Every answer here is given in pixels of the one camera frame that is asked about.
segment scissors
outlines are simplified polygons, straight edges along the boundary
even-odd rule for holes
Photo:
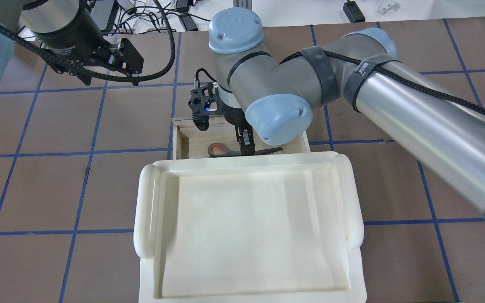
[[[255,155],[268,155],[271,153],[278,152],[280,150],[283,150],[281,147],[273,147],[273,148],[267,148],[267,149],[262,149],[262,150],[256,150]],[[218,157],[237,157],[241,155],[240,151],[235,151],[235,150],[230,150],[225,146],[225,144],[221,143],[213,143],[211,144],[207,152],[210,157],[212,158],[218,158]]]

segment tray handle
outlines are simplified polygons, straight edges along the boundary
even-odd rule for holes
[[[338,170],[340,187],[342,188],[345,212],[344,226],[346,226],[345,244],[349,249],[358,249],[364,239],[364,221],[360,212],[353,167],[348,157],[342,154],[334,157],[333,167]]]
[[[142,259],[155,255],[155,226],[153,225],[153,204],[157,203],[160,170],[149,164],[141,171],[138,184],[136,218],[134,221],[134,250]]]

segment cable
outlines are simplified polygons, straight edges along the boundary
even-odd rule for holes
[[[158,3],[158,0],[153,0],[155,4],[159,7],[160,4]],[[47,50],[44,50],[42,48],[38,48],[37,46],[34,46],[33,44],[27,42],[24,40],[22,37],[16,35],[6,27],[0,25],[0,33],[10,40],[13,40],[14,42],[18,43],[19,45],[23,46],[27,50],[30,50],[31,52],[38,54],[40,57],[42,57],[46,61],[50,61],[53,63],[56,63],[58,65],[61,65],[70,71],[74,71],[76,74],[81,74],[85,75],[87,77],[96,77],[101,80],[108,80],[108,81],[116,81],[116,82],[136,82],[136,81],[149,81],[152,79],[157,79],[158,77],[161,77],[165,74],[168,73],[168,71],[171,69],[173,66],[173,62],[175,61],[175,40],[173,38],[173,32],[171,31],[171,26],[169,24],[168,18],[166,16],[166,13],[164,12],[163,8],[160,8],[160,15],[162,15],[162,19],[166,21],[166,28],[168,29],[168,37],[170,40],[170,59],[167,63],[167,65],[160,70],[159,72],[156,72],[154,74],[146,75],[146,76],[140,76],[140,77],[116,77],[113,75],[106,75],[102,73],[97,73],[93,72],[89,69],[85,69],[81,65],[76,65],[74,63],[71,63],[67,60],[63,60],[54,54],[48,52]]]
[[[359,65],[362,62],[362,60],[350,58],[350,57],[347,57],[347,56],[344,56],[342,54],[338,54],[338,53],[335,53],[335,52],[329,52],[327,50],[324,50],[324,52],[327,55],[327,57],[335,58],[335,59],[338,59],[338,60],[342,60],[342,61],[345,61],[345,62],[356,64],[356,65]],[[302,56],[302,54],[300,52],[293,53],[293,54],[289,55],[288,57],[286,57],[285,59],[283,59],[280,64],[283,64],[283,63],[285,63],[285,62],[287,62],[291,59],[295,59],[295,58],[298,58],[300,56]],[[485,108],[483,108],[483,107],[481,107],[477,104],[463,100],[462,98],[458,98],[456,96],[452,96],[452,95],[449,95],[449,94],[446,94],[446,93],[443,93],[443,92],[439,92],[438,90],[433,90],[431,88],[427,88],[424,85],[420,85],[416,82],[412,82],[408,79],[405,79],[404,77],[402,77],[402,76],[400,76],[400,75],[398,75],[398,74],[396,74],[392,71],[389,71],[388,69],[385,69],[382,66],[378,66],[374,70],[376,72],[382,74],[382,75],[385,75],[385,76],[391,78],[392,80],[394,80],[396,82],[399,82],[399,83],[407,86],[408,88],[418,90],[419,92],[422,92],[422,93],[427,94],[429,96],[433,96],[435,98],[440,98],[442,100],[446,100],[448,102],[458,104],[462,107],[465,107],[466,109],[470,109],[471,111],[474,111],[476,113],[479,113],[479,114],[485,116]]]
[[[156,8],[156,9],[158,9],[158,7],[159,7],[159,6],[160,6],[160,5],[158,5],[158,6],[148,6],[148,5],[144,5],[144,6],[135,6],[135,7],[133,7],[133,8],[129,8],[129,9],[125,10],[123,13],[121,13],[121,15],[119,16],[119,19],[121,20],[121,19],[123,18],[123,16],[124,16],[124,15],[127,15],[129,11],[131,11],[131,10],[133,10],[133,9],[135,9],[135,8]],[[165,11],[169,11],[169,12],[179,12],[179,11],[177,11],[177,10],[173,10],[173,9],[171,9],[171,8],[164,8],[164,10],[165,10]],[[206,19],[206,18],[203,18],[203,17],[197,16],[197,15],[194,15],[194,14],[192,14],[192,13],[184,13],[184,15],[189,15],[189,16],[195,17],[195,18],[197,18],[197,19],[201,19],[201,20],[207,21],[207,22],[209,22],[209,21],[210,21],[209,19]]]
[[[207,75],[207,77],[209,77],[210,80],[212,80],[213,82],[216,82],[216,79],[214,79],[214,77],[212,77],[212,75],[210,75],[210,73],[208,73],[207,69],[203,69],[203,68],[198,69],[196,71],[196,75],[195,75],[196,79],[199,78],[200,72],[204,72]]]

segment velcro strap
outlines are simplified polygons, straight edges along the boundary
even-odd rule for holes
[[[321,106],[338,98],[338,82],[329,58],[320,46],[300,50],[302,57],[310,63],[321,85]]]
[[[376,67],[391,61],[400,62],[400,60],[387,53],[376,54],[375,56],[362,60],[357,69],[349,77],[343,89],[343,96],[356,112],[360,113],[357,109],[357,95],[364,81],[366,81]]]

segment silver metal tube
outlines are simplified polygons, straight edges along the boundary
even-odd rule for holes
[[[78,0],[48,0],[40,6],[22,11],[20,21],[32,32],[54,32],[71,23],[78,8]]]
[[[441,90],[401,63],[385,67]],[[485,211],[485,119],[376,73],[357,107],[479,211]]]

